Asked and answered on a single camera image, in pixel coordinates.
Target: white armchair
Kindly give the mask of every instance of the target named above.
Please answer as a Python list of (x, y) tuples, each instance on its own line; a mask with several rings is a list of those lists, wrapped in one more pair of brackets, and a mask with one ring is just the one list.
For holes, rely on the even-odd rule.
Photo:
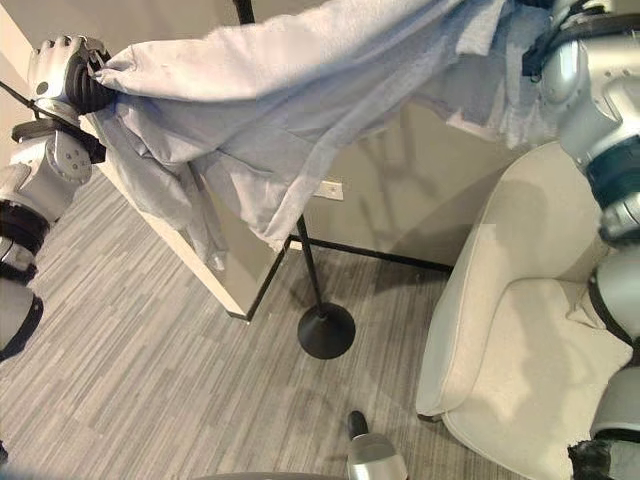
[(505, 172), (469, 235), (427, 338), (416, 407), (525, 477), (569, 479), (600, 396), (631, 349), (567, 319), (607, 253), (586, 179), (557, 144)]

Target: gray carpet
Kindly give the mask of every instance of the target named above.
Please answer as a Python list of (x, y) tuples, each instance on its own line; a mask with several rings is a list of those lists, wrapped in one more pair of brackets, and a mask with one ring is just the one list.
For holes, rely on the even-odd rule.
[(342, 476), (345, 417), (358, 408), (405, 455), (412, 479), (518, 478), (416, 418), (428, 320), (446, 275), (314, 254), (327, 297), (358, 325), (353, 348), (329, 362), (297, 344), (313, 299), (300, 252), (286, 254), (251, 324), (231, 319), (96, 175), (40, 254), (32, 288), (45, 301), (41, 327), (0, 365), (10, 469), (44, 478)]

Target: electrical outlet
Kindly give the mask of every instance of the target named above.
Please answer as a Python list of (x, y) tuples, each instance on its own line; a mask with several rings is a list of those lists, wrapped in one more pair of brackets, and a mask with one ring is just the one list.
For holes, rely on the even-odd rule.
[(330, 182), (325, 180), (320, 184), (318, 190), (313, 195), (314, 197), (328, 198), (329, 200), (344, 200), (344, 193), (342, 192), (342, 182)]

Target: gray towel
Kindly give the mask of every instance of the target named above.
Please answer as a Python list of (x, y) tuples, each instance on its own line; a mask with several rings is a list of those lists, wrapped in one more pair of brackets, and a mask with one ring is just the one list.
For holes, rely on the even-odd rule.
[(520, 77), (547, 22), (513, 0), (333, 0), (129, 47), (98, 76), (123, 93), (93, 121), (138, 207), (203, 259), (224, 246), (194, 175), (280, 249), (337, 152), (412, 97), (511, 146), (551, 135)]

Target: chair seat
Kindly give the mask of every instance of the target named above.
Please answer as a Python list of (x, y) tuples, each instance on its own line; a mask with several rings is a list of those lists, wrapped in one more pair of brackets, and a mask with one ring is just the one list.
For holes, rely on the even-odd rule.
[(589, 438), (609, 378), (631, 357), (606, 330), (566, 318), (582, 288), (510, 284), (471, 395), (443, 417), (459, 441), (528, 478), (570, 478), (567, 446)]

